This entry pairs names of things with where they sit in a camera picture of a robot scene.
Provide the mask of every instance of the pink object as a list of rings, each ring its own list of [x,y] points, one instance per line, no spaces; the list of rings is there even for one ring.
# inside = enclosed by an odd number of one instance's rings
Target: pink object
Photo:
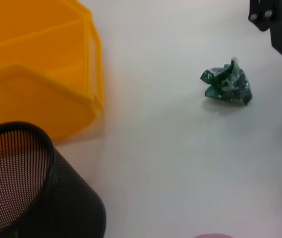
[[[207,234],[207,235],[197,236],[196,238],[232,238],[232,237],[222,234]]]

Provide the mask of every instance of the crumpled green wrapper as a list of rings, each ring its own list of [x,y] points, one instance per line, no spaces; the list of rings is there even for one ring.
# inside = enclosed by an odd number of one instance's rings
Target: crumpled green wrapper
[[[236,58],[224,67],[206,70],[200,79],[211,85],[205,91],[206,97],[242,105],[247,105],[252,99],[249,80]]]

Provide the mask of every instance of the black metal bracket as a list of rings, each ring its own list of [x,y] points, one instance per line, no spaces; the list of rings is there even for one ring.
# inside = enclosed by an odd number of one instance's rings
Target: black metal bracket
[[[282,0],[250,0],[249,20],[260,31],[271,29],[272,46],[282,54]]]

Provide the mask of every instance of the screw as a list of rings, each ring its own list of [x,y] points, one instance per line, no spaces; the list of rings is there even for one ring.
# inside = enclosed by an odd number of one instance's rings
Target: screw
[[[265,16],[266,18],[270,18],[272,15],[273,15],[273,11],[272,11],[272,10],[267,10],[267,11],[265,12],[265,14],[264,14],[264,16]]]
[[[251,21],[255,21],[257,18],[258,18],[258,15],[255,13],[250,16]]]

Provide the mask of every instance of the yellow plastic bin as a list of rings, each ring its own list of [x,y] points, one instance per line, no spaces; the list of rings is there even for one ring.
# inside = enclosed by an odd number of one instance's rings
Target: yellow plastic bin
[[[76,0],[0,0],[0,123],[27,121],[62,139],[103,104],[90,11]]]

